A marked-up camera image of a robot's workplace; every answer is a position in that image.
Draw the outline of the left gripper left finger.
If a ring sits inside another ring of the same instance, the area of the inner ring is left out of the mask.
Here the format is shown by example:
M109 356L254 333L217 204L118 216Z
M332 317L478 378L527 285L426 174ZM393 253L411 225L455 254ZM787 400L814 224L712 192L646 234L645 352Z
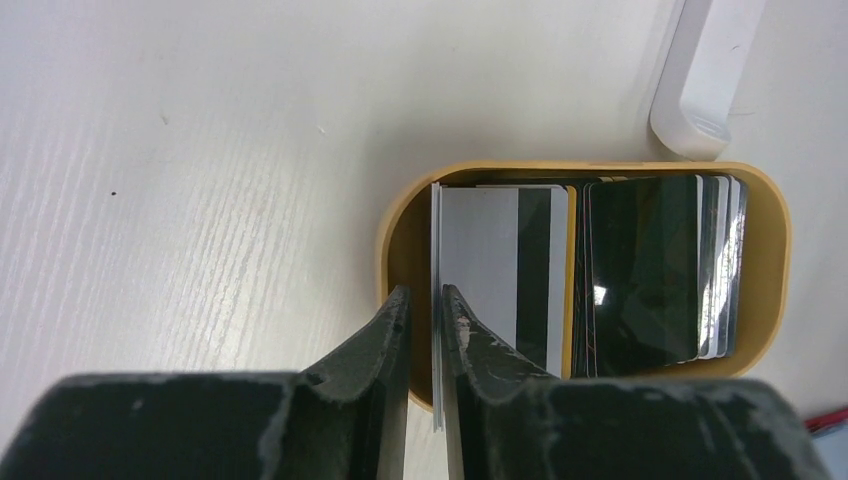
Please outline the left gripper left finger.
M411 293L300 372L78 375L34 405L5 479L399 479Z

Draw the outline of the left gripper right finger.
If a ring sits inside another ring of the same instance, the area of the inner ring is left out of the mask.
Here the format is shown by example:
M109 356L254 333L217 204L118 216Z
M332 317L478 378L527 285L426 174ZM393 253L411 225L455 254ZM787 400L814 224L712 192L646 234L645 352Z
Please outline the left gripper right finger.
M746 379L550 375L442 291L453 479L825 479L792 407Z

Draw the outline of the yellow oval card tray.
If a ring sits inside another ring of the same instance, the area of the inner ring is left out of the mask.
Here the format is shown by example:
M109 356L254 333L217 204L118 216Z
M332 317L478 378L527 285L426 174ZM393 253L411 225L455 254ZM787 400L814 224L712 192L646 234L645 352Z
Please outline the yellow oval card tray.
M433 182L471 183L495 178L671 175L715 171L749 188L741 260L738 341L728 359L693 362L650 371L652 377L740 377L768 352L781 328L789 286L792 226L777 185L759 169L739 162L588 162L493 159L456 163L409 183L389 204L375 235L378 304L392 290L412 290L412 353L409 397L432 412L430 306L430 194Z

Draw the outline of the red card holder wallet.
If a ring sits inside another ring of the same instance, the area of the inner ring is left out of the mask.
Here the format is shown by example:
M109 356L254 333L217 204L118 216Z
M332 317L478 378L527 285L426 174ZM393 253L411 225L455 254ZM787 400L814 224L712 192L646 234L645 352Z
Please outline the red card holder wallet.
M847 409L808 419L805 426L831 478L847 480Z

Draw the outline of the stack of credit cards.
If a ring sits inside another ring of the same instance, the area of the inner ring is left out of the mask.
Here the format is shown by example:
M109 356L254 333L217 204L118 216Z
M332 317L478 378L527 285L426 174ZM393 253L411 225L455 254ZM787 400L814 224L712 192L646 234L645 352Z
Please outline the stack of credit cards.
M735 352L748 189L728 174L431 188L432 289L561 378Z

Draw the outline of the white clothes rack frame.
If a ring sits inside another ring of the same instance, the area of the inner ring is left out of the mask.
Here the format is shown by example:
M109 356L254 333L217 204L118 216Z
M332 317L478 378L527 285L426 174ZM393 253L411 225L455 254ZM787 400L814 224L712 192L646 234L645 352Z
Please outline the white clothes rack frame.
M764 0L687 0L671 39L649 123L673 153L714 161L731 141L729 116Z

